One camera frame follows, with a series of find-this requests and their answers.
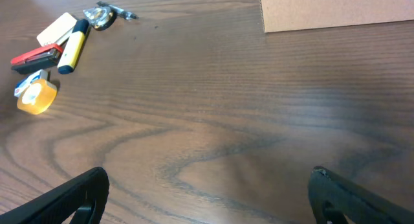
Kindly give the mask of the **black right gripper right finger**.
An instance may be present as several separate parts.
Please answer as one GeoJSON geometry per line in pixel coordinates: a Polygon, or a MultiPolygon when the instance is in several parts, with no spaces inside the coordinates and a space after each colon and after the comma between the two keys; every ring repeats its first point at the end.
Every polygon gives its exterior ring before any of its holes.
{"type": "Polygon", "coordinates": [[[309,203],[317,223],[413,223],[413,213],[322,167],[313,168],[309,203]]]}

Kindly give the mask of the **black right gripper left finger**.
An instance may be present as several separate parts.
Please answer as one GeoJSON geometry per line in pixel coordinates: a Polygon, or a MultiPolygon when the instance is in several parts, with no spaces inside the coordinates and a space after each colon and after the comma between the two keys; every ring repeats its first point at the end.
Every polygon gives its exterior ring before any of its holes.
{"type": "Polygon", "coordinates": [[[1,215],[1,224],[99,224],[109,195],[102,167],[92,168],[53,190],[1,215]]]}

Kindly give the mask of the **red black stapler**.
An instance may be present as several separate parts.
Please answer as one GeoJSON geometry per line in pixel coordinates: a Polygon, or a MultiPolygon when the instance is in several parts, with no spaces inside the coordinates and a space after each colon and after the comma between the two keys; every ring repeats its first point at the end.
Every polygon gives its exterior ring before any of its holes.
{"type": "Polygon", "coordinates": [[[58,64],[63,48],[56,43],[36,48],[13,58],[11,70],[19,74],[30,74],[58,64]]]}

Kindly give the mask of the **yellow sticky note pad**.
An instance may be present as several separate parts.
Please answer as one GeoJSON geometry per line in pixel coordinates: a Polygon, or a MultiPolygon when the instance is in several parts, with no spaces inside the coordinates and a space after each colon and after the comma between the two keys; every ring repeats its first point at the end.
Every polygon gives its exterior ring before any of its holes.
{"type": "Polygon", "coordinates": [[[53,43],[63,45],[72,33],[76,22],[77,20],[71,14],[66,12],[38,34],[36,39],[41,46],[53,43]]]}

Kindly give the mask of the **brown cardboard box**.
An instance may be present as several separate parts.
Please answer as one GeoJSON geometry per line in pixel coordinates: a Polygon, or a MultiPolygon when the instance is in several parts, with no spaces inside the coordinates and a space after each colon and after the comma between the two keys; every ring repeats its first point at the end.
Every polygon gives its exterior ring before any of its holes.
{"type": "Polygon", "coordinates": [[[265,32],[413,19],[413,0],[261,0],[265,32]]]}

